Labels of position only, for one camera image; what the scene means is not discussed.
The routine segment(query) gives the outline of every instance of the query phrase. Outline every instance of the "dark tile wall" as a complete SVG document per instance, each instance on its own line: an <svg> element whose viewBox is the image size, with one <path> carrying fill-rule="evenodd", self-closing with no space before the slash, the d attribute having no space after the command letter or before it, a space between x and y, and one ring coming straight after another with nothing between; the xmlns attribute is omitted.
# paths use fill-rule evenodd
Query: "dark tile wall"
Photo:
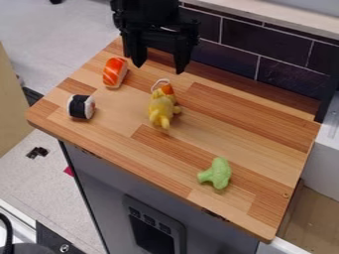
<svg viewBox="0 0 339 254"><path fill-rule="evenodd" d="M252 78L255 75L258 56L201 41L194 49L192 58L198 62L227 69Z"/></svg>
<svg viewBox="0 0 339 254"><path fill-rule="evenodd" d="M339 41L186 3L181 11L201 23L193 60L321 98Z"/></svg>

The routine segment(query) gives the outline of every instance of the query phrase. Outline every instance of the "black cable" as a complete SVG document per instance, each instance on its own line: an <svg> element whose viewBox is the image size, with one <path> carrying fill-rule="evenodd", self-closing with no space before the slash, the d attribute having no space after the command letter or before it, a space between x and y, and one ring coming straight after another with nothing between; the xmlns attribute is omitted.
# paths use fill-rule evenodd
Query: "black cable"
<svg viewBox="0 0 339 254"><path fill-rule="evenodd" d="M7 238L2 254L13 254L13 227L11 221L2 213L0 213L0 220L4 222L7 230Z"/></svg>

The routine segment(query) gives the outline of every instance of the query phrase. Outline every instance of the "white cabinet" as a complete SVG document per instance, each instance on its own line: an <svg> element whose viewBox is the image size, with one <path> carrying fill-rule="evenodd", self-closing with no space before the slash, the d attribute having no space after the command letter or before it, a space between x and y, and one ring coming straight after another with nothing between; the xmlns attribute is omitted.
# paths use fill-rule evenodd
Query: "white cabinet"
<svg viewBox="0 0 339 254"><path fill-rule="evenodd" d="M257 254L310 254L309 252L276 237L271 244L260 243Z"/></svg>
<svg viewBox="0 0 339 254"><path fill-rule="evenodd" d="M331 102L301 176L306 186L339 201L338 158L339 93Z"/></svg>
<svg viewBox="0 0 339 254"><path fill-rule="evenodd" d="M65 144L67 154L75 170L78 185L83 189L88 207L95 218L101 240L110 253L119 254L144 254L142 244L136 242L131 225L131 210L126 209L124 199L126 195L146 204L147 208L131 206L141 217L147 215L155 220L154 228L158 229L162 213L185 227L186 239L184 245L186 252L156 252L174 254L255 254L259 241L248 233L235 228L227 221L204 210L197 209L184 201L174 198L171 194L161 191L135 176L105 161L96 158L85 151ZM171 223L163 220L164 224L175 228ZM138 230L145 231L143 226ZM160 237L152 236L153 245Z"/></svg>

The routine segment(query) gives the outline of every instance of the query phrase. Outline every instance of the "orange toy piece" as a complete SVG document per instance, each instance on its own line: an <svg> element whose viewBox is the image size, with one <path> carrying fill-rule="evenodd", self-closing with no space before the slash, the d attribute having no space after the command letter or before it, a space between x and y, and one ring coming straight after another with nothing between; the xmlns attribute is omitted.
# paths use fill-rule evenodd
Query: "orange toy piece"
<svg viewBox="0 0 339 254"><path fill-rule="evenodd" d="M124 59L112 58L103 70L103 82L108 88L119 88L127 73L128 63Z"/></svg>
<svg viewBox="0 0 339 254"><path fill-rule="evenodd" d="M174 91L173 91L173 88L171 88L171 85L170 84L166 84L166 85L163 85L161 87L161 90L164 94L166 95L171 95L171 94L174 94Z"/></svg>

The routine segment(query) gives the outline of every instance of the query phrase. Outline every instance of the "white countertop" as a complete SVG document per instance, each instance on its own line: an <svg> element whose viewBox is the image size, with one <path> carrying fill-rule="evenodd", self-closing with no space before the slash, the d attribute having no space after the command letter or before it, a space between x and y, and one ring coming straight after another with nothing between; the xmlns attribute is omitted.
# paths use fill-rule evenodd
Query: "white countertop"
<svg viewBox="0 0 339 254"><path fill-rule="evenodd" d="M182 0L208 9L339 40L339 17L263 0Z"/></svg>

